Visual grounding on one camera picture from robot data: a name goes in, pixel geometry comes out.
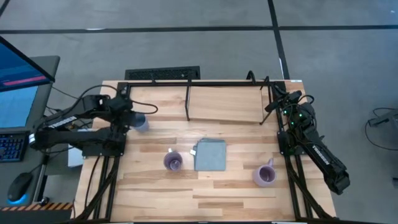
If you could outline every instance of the gray floor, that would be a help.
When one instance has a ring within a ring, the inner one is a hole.
[[[392,0],[275,0],[274,4],[281,26],[398,24],[398,2]],[[0,29],[233,25],[271,25],[267,1],[11,0],[0,18]],[[373,108],[398,105],[398,30],[282,31],[281,36],[290,77],[302,79],[307,93],[315,96],[318,130],[348,167],[351,186],[343,195],[333,195],[337,215],[396,223],[398,189],[391,177],[398,176],[398,152],[370,145],[364,124],[373,117]],[[28,56],[61,56],[55,86],[74,95],[102,80],[122,79],[129,68],[199,65],[202,78],[243,78],[249,69],[257,77],[282,78],[272,31],[4,38]],[[50,95],[49,106],[64,108],[72,103],[56,91]],[[389,128],[370,129],[369,135],[397,147]],[[59,202],[71,201],[79,170],[59,173],[50,176],[46,194]],[[58,192],[60,184],[70,191]]]

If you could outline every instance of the wooden tabletop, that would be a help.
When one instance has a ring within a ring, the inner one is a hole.
[[[104,82],[115,87],[117,83]],[[286,81],[286,86],[288,91],[301,90],[304,93],[301,82]],[[185,92],[186,87],[180,86],[132,89],[132,99],[155,104],[159,112],[147,116],[150,131],[138,133],[132,130],[127,134],[125,154],[121,157],[118,170],[111,221],[294,220],[285,162],[279,154],[276,138],[275,113],[262,126],[217,121],[188,122],[184,108]],[[101,94],[114,96],[115,91],[102,88]],[[262,90],[262,102],[262,107],[268,104],[267,88]],[[134,105],[134,110],[149,112],[153,108]],[[94,128],[108,125],[101,119],[93,123]],[[193,156],[189,151],[204,137],[226,141],[225,171],[194,171]],[[168,148],[181,153],[183,167],[180,172],[165,169],[163,158]],[[252,172],[272,157],[277,180],[272,187],[259,188],[252,181]],[[95,157],[90,157],[83,164],[75,199],[76,214],[83,210],[88,179],[95,160]],[[308,156],[302,156],[302,160],[309,191],[326,212],[335,216],[331,194],[322,173]],[[98,189],[101,167],[102,158],[95,169],[89,201]],[[301,215],[304,217],[302,194],[299,189],[297,192]],[[103,197],[100,217],[104,217],[107,198],[108,192]]]

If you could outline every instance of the computer monitor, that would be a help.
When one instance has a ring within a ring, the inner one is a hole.
[[[43,68],[0,37],[0,92],[54,81]]]

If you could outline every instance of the keyboard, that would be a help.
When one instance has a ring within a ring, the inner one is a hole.
[[[171,68],[146,68],[126,70],[125,80],[193,80],[200,79],[199,66],[171,67]]]
[[[19,162],[24,158],[29,132],[0,133],[0,162]]]

